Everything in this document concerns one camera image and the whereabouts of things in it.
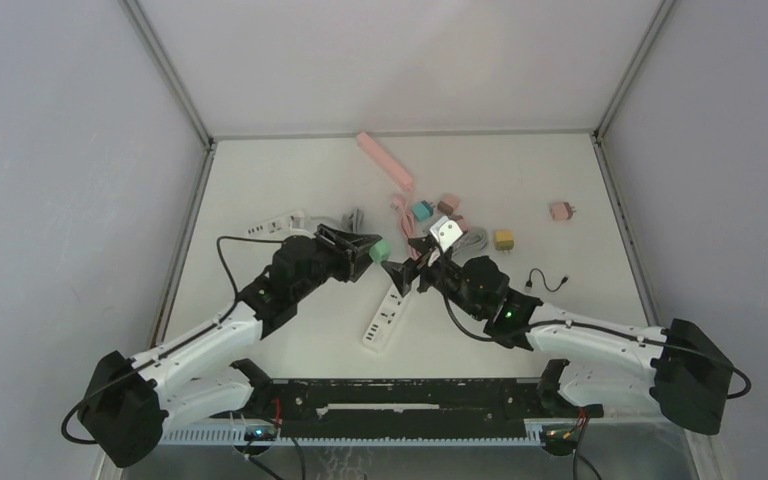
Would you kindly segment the green plug adapter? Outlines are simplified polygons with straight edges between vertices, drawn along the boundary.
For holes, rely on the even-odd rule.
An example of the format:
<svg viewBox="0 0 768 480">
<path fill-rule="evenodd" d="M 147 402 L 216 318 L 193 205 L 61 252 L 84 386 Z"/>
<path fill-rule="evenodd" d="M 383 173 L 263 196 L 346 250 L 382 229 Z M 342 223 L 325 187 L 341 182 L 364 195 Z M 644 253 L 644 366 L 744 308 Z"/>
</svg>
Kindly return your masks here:
<svg viewBox="0 0 768 480">
<path fill-rule="evenodd" d="M 390 244 L 385 239 L 378 240 L 371 246 L 368 254 L 376 264 L 386 262 L 391 256 Z"/>
</svg>

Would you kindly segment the yellow plug adapter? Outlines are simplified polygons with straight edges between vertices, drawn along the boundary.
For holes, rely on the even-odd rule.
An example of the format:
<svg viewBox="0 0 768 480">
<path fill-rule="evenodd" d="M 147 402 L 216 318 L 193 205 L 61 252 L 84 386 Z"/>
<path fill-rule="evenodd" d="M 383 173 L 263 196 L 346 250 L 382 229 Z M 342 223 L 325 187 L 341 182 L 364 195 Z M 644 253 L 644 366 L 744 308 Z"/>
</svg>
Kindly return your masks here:
<svg viewBox="0 0 768 480">
<path fill-rule="evenodd" d="M 496 251 L 508 252 L 515 247 L 515 237 L 511 230 L 495 230 L 493 232 L 493 245 Z"/>
</svg>

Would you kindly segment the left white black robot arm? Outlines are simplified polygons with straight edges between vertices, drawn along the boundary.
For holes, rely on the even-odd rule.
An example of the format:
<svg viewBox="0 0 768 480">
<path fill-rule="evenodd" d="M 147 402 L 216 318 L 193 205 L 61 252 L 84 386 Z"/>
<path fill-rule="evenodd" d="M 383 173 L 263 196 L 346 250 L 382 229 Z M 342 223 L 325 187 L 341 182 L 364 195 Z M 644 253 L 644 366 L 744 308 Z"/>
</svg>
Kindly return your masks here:
<svg viewBox="0 0 768 480">
<path fill-rule="evenodd" d="M 288 323 L 299 304 L 330 280 L 355 283 L 378 262 L 377 234 L 319 225 L 311 236 L 276 241 L 271 260 L 232 290 L 228 305 L 186 333 L 143 352 L 114 350 L 95 365 L 83 397 L 64 416 L 61 436 L 99 447 L 119 468 L 151 453 L 162 437 L 225 411 L 250 417 L 271 407 L 271 388 L 234 367 L 245 348 Z"/>
</svg>

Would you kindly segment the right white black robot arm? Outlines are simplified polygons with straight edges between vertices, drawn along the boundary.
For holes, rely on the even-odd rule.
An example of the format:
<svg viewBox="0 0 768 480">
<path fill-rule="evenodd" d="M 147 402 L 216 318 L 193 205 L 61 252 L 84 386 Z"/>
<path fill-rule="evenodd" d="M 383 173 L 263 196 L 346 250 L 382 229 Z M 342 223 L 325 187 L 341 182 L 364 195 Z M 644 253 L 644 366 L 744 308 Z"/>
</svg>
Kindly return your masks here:
<svg viewBox="0 0 768 480">
<path fill-rule="evenodd" d="M 634 327 L 575 314 L 511 287 L 487 256 L 458 265 L 427 253 L 384 271 L 402 295 L 417 282 L 436 290 L 452 323 L 469 338 L 554 357 L 538 402 L 552 416 L 616 405 L 655 410 L 698 434 L 720 433 L 726 404 L 747 395 L 749 377 L 695 323 Z"/>
</svg>

